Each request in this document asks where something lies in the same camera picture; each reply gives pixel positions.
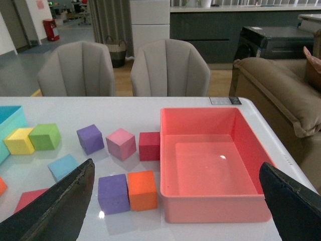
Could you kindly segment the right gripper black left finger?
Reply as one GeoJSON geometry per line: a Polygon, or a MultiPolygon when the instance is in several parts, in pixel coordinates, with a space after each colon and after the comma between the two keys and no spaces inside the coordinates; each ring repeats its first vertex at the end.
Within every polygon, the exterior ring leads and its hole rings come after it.
{"type": "Polygon", "coordinates": [[[92,159],[1,222],[1,240],[76,240],[91,200],[92,159]]]}

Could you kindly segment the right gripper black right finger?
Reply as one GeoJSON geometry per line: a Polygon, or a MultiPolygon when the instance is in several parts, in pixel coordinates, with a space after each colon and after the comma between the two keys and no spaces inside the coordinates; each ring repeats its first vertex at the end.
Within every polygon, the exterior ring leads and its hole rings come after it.
{"type": "Polygon", "coordinates": [[[282,240],[320,240],[319,194],[267,162],[259,180],[282,240]]]}

